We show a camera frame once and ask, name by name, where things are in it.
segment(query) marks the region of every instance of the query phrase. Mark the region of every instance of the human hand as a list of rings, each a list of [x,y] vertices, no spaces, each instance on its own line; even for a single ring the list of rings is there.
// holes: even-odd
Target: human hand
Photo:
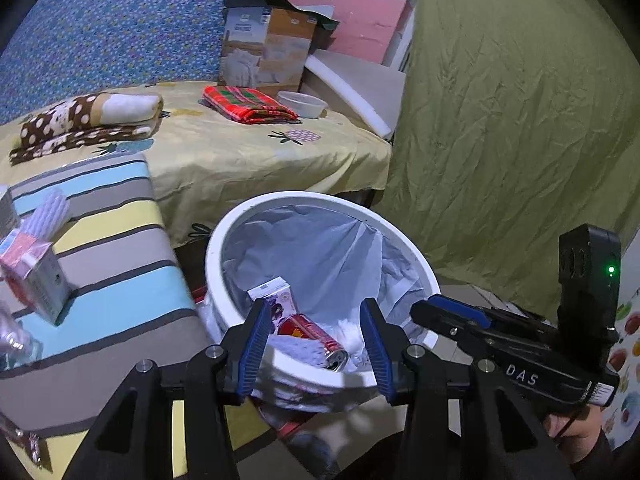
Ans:
[[[569,417],[564,415],[547,415],[543,425],[551,438],[554,438]],[[562,434],[560,451],[569,464],[575,464],[585,458],[593,449],[600,436],[602,426],[602,410],[599,406],[588,404]]]

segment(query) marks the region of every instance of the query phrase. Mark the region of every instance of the bed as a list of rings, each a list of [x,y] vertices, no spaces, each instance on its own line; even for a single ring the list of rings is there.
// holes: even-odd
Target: bed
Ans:
[[[302,124],[238,124],[198,102],[210,84],[119,89],[162,94],[165,117],[151,138],[81,147],[16,166],[3,156],[0,182],[15,184],[104,154],[143,152],[173,247],[205,237],[234,206],[263,193],[384,189],[391,146],[344,115],[328,110]],[[24,118],[0,126],[0,154],[9,153]],[[299,134],[287,136],[292,130]]]

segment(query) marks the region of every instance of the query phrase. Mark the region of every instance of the product box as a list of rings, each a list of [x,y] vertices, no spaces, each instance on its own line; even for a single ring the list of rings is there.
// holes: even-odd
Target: product box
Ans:
[[[71,289],[53,244],[14,229],[0,242],[0,266],[16,298],[55,324]]]
[[[271,319],[278,325],[298,313],[296,303],[291,295],[289,283],[285,282],[280,276],[274,278],[270,282],[258,285],[247,292],[252,301],[263,298],[267,306],[271,309]]]
[[[14,199],[7,186],[0,186],[0,240],[20,225],[20,217],[15,211]]]
[[[318,20],[271,6],[226,9],[218,83],[276,97],[297,92]]]

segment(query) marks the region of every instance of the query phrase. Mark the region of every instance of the white trash can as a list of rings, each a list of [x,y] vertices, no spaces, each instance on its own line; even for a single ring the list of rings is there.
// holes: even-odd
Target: white trash can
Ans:
[[[222,334],[244,321],[246,292],[277,276],[312,320],[358,322],[374,297],[390,322],[407,327],[415,301],[440,292],[413,243],[372,211],[320,193],[286,191],[236,206],[213,231],[206,257],[207,303]],[[267,346],[254,396],[282,408],[332,412],[376,393],[372,371],[332,372]]]

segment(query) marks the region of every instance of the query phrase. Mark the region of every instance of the white bowl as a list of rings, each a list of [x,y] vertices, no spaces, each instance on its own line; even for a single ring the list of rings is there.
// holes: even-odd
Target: white bowl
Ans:
[[[317,119],[322,110],[328,107],[322,99],[298,92],[278,92],[276,99],[303,119]]]

